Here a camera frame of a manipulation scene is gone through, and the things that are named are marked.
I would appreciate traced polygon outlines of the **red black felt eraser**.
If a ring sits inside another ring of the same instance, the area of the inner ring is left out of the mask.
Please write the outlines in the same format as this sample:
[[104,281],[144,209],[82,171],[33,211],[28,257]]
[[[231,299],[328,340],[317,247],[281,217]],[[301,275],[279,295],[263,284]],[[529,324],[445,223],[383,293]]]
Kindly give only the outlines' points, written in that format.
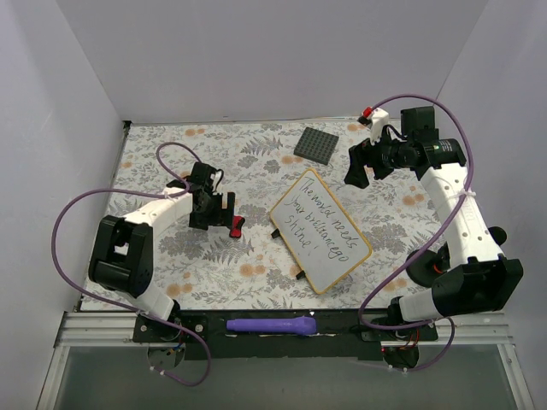
[[229,236],[231,238],[241,238],[244,223],[245,217],[240,215],[234,215],[232,218],[232,227],[230,229]]

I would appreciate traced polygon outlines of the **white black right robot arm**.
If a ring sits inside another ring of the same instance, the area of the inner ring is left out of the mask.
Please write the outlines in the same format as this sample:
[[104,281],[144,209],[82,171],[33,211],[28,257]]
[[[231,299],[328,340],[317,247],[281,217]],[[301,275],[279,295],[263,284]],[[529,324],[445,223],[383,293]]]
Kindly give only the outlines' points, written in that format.
[[388,329],[403,340],[418,323],[503,309],[523,277],[523,266],[504,255],[505,231],[486,226],[468,187],[471,156],[454,138],[439,136],[434,108],[403,110],[401,131],[395,134],[390,133],[389,115],[382,108],[366,108],[358,121],[370,136],[350,148],[344,182],[368,187],[367,168],[377,180],[397,169],[413,171],[435,207],[445,239],[438,252],[410,253],[403,269],[423,290],[393,299],[385,321],[370,327]]

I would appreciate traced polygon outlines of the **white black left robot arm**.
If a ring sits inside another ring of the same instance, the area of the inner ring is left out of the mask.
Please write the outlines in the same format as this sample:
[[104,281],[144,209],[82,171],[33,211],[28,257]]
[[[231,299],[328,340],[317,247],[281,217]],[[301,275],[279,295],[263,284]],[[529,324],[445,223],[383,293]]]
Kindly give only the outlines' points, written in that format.
[[190,228],[223,226],[230,237],[241,237],[245,218],[234,213],[236,196],[218,191],[223,175],[198,161],[188,177],[170,182],[161,198],[121,217],[107,215],[99,223],[88,278],[155,316],[152,330],[165,342],[180,335],[182,322],[173,315],[178,303],[153,283],[156,240],[186,216]]

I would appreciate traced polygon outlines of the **yellow framed small whiteboard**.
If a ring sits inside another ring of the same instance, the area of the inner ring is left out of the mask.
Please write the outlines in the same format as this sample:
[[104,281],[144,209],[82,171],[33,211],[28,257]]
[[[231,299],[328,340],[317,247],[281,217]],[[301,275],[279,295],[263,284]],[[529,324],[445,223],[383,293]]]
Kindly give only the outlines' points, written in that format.
[[269,217],[317,294],[326,293],[373,253],[362,231],[313,168],[275,203]]

